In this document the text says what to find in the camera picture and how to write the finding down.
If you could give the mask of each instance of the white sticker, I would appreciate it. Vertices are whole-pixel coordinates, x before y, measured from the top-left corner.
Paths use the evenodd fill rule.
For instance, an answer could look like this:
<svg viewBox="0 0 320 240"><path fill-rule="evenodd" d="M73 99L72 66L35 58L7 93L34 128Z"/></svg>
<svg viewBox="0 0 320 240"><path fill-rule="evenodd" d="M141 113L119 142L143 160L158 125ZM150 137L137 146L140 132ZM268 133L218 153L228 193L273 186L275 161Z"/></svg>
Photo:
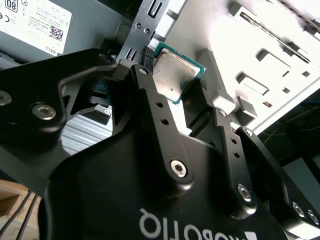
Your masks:
<svg viewBox="0 0 320 240"><path fill-rule="evenodd" d="M71 12L48 0L0 0L0 31L48 54L63 54Z"/></svg>

